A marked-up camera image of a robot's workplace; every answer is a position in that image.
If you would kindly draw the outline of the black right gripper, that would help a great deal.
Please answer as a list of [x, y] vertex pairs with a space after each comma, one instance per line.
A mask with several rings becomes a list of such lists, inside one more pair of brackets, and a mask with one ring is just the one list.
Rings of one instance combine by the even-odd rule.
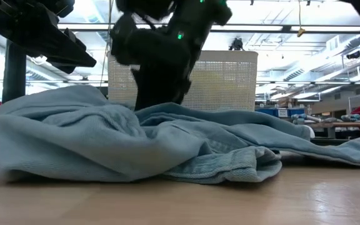
[[[139, 66], [139, 69], [131, 69], [138, 93], [134, 110], [138, 111], [158, 103], [182, 104], [184, 95], [191, 87], [189, 63], [188, 57], [185, 59], [131, 59], [131, 64]], [[169, 90], [159, 91], [156, 101], [149, 93], [157, 91], [161, 86]]]

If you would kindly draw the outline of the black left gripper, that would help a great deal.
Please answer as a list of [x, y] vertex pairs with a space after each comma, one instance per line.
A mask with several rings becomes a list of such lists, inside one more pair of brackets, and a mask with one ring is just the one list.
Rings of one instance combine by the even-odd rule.
[[96, 60], [68, 28], [58, 28], [59, 19], [74, 9], [74, 0], [0, 0], [0, 35], [52, 66], [71, 74], [76, 67], [93, 67]]

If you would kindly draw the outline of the light blue terry garment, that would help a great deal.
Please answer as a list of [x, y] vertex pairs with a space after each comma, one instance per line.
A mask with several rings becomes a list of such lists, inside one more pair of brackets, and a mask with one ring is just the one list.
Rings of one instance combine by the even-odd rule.
[[0, 180], [42, 176], [128, 183], [154, 176], [199, 184], [260, 183], [288, 151], [360, 166], [360, 138], [311, 142], [306, 126], [252, 111], [159, 104], [133, 111], [92, 86], [39, 92], [0, 106]]

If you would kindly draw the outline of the white perforated laundry basket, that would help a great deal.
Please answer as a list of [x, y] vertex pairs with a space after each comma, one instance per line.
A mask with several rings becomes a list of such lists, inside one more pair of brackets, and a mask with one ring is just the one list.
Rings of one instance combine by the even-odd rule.
[[[203, 111], [255, 108], [258, 53], [254, 51], [203, 51], [190, 78], [191, 88], [182, 105]], [[137, 87], [131, 69], [114, 57], [108, 61], [108, 99], [134, 107]]]

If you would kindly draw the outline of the blue storage bin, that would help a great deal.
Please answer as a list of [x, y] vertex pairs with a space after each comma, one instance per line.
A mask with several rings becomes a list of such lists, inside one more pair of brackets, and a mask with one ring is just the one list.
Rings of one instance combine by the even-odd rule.
[[295, 114], [304, 114], [304, 109], [302, 108], [259, 108], [256, 109], [256, 112], [268, 114], [277, 118], [290, 118]]

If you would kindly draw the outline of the grey blue rolled item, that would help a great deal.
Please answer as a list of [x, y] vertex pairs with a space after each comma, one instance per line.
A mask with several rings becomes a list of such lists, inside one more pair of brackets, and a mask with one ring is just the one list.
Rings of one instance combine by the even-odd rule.
[[360, 123], [360, 115], [349, 114], [341, 116], [341, 120], [344, 122]]
[[322, 119], [320, 117], [314, 117], [314, 116], [309, 116], [307, 114], [293, 114], [291, 116], [292, 122], [294, 124], [305, 124], [305, 123], [340, 123], [341, 120], [334, 118], [334, 117], [329, 117], [329, 118], [325, 118]]

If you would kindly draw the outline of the black upright post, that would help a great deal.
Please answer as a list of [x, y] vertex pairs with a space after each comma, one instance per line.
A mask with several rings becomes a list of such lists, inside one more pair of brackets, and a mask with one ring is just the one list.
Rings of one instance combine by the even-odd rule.
[[17, 44], [6, 42], [2, 103], [26, 93], [26, 54]]

